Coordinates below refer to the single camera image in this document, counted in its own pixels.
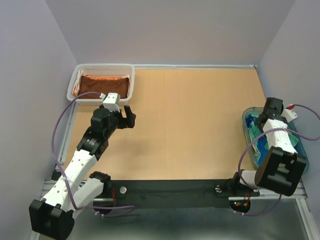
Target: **wall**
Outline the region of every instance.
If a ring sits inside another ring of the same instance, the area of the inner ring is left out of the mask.
[[[79,63],[257,64],[294,0],[46,0]]]
[[[266,97],[312,107],[320,113],[320,1],[297,0],[258,67]],[[316,137],[320,122],[312,114],[296,109],[300,133]],[[303,176],[307,203],[320,229],[320,141],[303,141],[310,168]]]
[[[2,240],[29,239],[28,207],[39,198],[53,170],[51,134],[67,103],[66,89],[76,64],[45,1],[1,2]]]

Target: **white plastic basket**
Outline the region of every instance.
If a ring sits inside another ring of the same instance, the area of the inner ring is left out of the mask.
[[[132,97],[135,84],[135,67],[132,64],[107,64],[107,63],[93,63],[93,64],[79,64],[75,67],[69,87],[66,93],[66,98],[72,101],[75,97],[72,95],[72,89],[75,85],[79,70],[83,70],[87,75],[93,77],[123,77],[130,75],[130,83],[127,98],[120,99],[120,105],[128,104]],[[100,105],[102,99],[77,99],[76,102],[81,105]]]

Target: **table top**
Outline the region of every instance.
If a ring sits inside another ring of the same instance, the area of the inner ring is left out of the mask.
[[[229,179],[247,144],[242,114],[265,97],[255,69],[137,69],[133,129],[117,129],[88,172],[113,180]],[[79,105],[65,165],[97,106]],[[242,169],[253,170],[249,154]]]

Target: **purple hose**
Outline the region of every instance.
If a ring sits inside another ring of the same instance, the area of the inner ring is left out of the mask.
[[[294,106],[297,106],[297,107],[301,107],[301,108],[304,108],[304,109],[307,109],[309,111],[311,111],[312,113],[314,113],[317,118],[320,120],[320,115],[314,111],[313,109],[311,109],[310,107],[308,106],[304,106],[304,105],[301,105],[301,104],[293,104]],[[317,141],[317,140],[320,140],[320,136],[318,137],[315,137],[315,138],[312,138],[312,137],[307,137],[307,136],[304,136],[296,131],[293,131],[291,129],[288,129],[288,128],[274,128],[274,129],[270,129],[268,131],[265,131],[263,133],[261,133],[259,136],[257,136],[254,140],[252,140],[252,142],[246,147],[246,149],[244,150],[244,152],[242,153],[241,157],[240,157],[240,160],[239,160],[239,164],[238,164],[238,175],[239,177],[241,178],[241,180],[243,181],[243,183],[245,185],[247,185],[249,188],[255,188],[253,186],[250,186],[245,180],[244,178],[241,176],[241,163],[243,162],[244,160],[244,157],[246,155],[246,153],[249,151],[249,149],[252,147],[252,145],[258,141],[260,138],[262,138],[263,136],[265,136],[266,134],[268,133],[272,133],[272,132],[276,132],[276,131],[286,131],[286,132],[290,132],[290,133],[293,133],[295,135],[298,135],[299,137],[303,138],[303,139],[306,139],[306,140],[309,140],[309,141]],[[282,195],[279,196],[278,200],[276,201],[276,203],[274,204],[274,206],[272,206],[270,209],[266,210],[266,211],[263,211],[263,212],[257,212],[257,213],[245,213],[244,215],[247,215],[247,216],[259,216],[259,215],[264,215],[264,214],[267,214],[269,212],[271,212],[279,203],[280,203],[280,200],[281,200],[281,197]]]
[[[88,95],[88,94],[101,95],[101,93],[96,92],[96,91],[89,91],[89,92],[82,93],[82,94],[78,95],[77,97],[75,97],[75,98],[66,106],[66,108],[62,111],[62,113],[61,113],[61,115],[59,116],[58,120],[56,121],[56,124],[55,124],[54,129],[53,129],[52,138],[51,138],[51,154],[52,154],[52,156],[53,156],[53,159],[54,159],[54,161],[55,161],[55,164],[57,165],[57,167],[59,168],[59,170],[60,170],[60,172],[61,172],[61,175],[65,178],[64,182],[65,182],[66,189],[67,189],[67,191],[68,191],[68,196],[69,196],[70,201],[71,201],[71,204],[72,204],[72,206],[74,207],[75,210],[80,210],[80,209],[83,209],[83,208],[85,208],[85,209],[101,209],[101,210],[130,209],[130,211],[123,212],[123,213],[119,213],[119,214],[116,214],[116,215],[111,215],[111,216],[105,215],[105,216],[104,216],[104,217],[119,217],[119,216],[122,216],[122,215],[125,215],[125,214],[128,214],[128,213],[131,213],[136,207],[133,206],[133,205],[129,205],[129,206],[114,206],[114,207],[94,207],[94,206],[77,207],[76,202],[75,202],[75,199],[74,199],[74,196],[72,195],[72,191],[71,191],[69,182],[68,182],[68,180],[67,180],[66,173],[65,173],[64,169],[62,168],[62,166],[61,166],[60,162],[58,161],[58,159],[57,159],[57,157],[56,157],[56,154],[55,154],[55,135],[56,135],[56,131],[57,131],[58,125],[59,125],[59,123],[60,123],[63,115],[64,115],[65,112],[68,110],[68,108],[69,108],[78,98],[81,98],[82,96]]]

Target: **purple cable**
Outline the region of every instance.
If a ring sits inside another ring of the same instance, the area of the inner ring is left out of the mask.
[[[65,112],[68,110],[68,108],[69,108],[78,98],[81,98],[82,96],[88,95],[88,94],[101,95],[101,93],[96,92],[96,91],[89,91],[89,92],[82,93],[82,94],[76,96],[76,97],[66,106],[66,108],[62,111],[62,113],[61,113],[61,115],[59,116],[58,120],[56,121],[56,124],[55,124],[54,129],[53,129],[52,138],[51,138],[51,154],[52,154],[52,156],[53,156],[53,159],[54,159],[54,161],[55,161],[55,164],[57,165],[57,167],[59,168],[59,170],[60,170],[60,172],[61,172],[61,175],[65,178],[64,182],[65,182],[66,189],[67,189],[67,191],[68,191],[68,196],[69,196],[70,201],[71,201],[71,204],[72,204],[72,206],[74,207],[75,210],[80,210],[80,209],[83,209],[83,208],[85,208],[85,209],[101,209],[101,210],[130,209],[130,211],[128,211],[128,212],[123,212],[123,213],[119,213],[119,214],[116,214],[116,215],[108,216],[108,217],[119,217],[119,216],[122,216],[122,215],[125,215],[125,214],[128,214],[128,213],[131,213],[136,207],[133,206],[133,205],[129,205],[129,206],[114,206],[114,207],[94,207],[94,206],[77,207],[76,202],[75,202],[75,199],[74,199],[74,196],[72,195],[72,191],[71,191],[69,182],[68,182],[68,180],[67,180],[66,173],[65,173],[64,169],[62,168],[62,166],[61,166],[60,162],[58,161],[58,159],[57,159],[57,157],[56,157],[56,154],[55,154],[55,135],[56,135],[56,131],[57,131],[58,125],[59,125],[59,123],[60,123],[63,115],[64,115]]]
[[[293,106],[301,107],[301,108],[304,108],[304,109],[307,109],[307,110],[311,111],[311,112],[314,113],[314,114],[317,116],[317,118],[320,120],[320,115],[319,115],[316,111],[314,111],[313,109],[311,109],[310,107],[304,106],[304,105],[301,105],[301,104],[293,104]],[[293,134],[295,134],[295,135],[298,135],[298,136],[300,136],[301,138],[306,139],[306,140],[309,140],[309,141],[317,141],[317,140],[320,140],[320,136],[315,137],[315,138],[307,137],[307,136],[304,136],[304,135],[302,135],[302,134],[300,134],[300,133],[298,133],[298,132],[296,132],[296,131],[293,131],[293,130],[291,130],[291,129],[289,129],[289,128],[280,128],[280,127],[278,127],[278,128],[270,129],[270,130],[267,130],[267,131],[261,133],[261,134],[260,134],[259,136],[257,136],[254,140],[252,140],[252,142],[246,147],[246,149],[244,150],[244,152],[242,153],[242,155],[241,155],[241,157],[240,157],[239,164],[238,164],[238,175],[239,175],[239,177],[241,178],[241,180],[243,181],[243,183],[244,183],[245,185],[247,185],[249,188],[254,188],[254,187],[253,187],[253,186],[250,186],[250,185],[244,180],[244,178],[242,177],[242,175],[241,175],[241,172],[242,172],[242,171],[241,171],[241,163],[243,162],[246,153],[249,151],[249,149],[252,147],[252,145],[253,145],[256,141],[258,141],[260,138],[262,138],[262,137],[265,136],[266,134],[272,133],[272,132],[276,132],[276,131],[286,131],[286,132],[290,132],[290,133],[293,133]],[[269,208],[269,209],[266,210],[266,211],[257,212],[257,213],[245,213],[244,215],[247,215],[247,216],[259,216],[259,215],[267,214],[267,213],[271,212],[273,209],[276,208],[276,206],[280,203],[281,197],[282,197],[282,195],[279,196],[279,198],[278,198],[278,200],[276,201],[276,203],[274,204],[274,206],[272,206],[271,208]]]

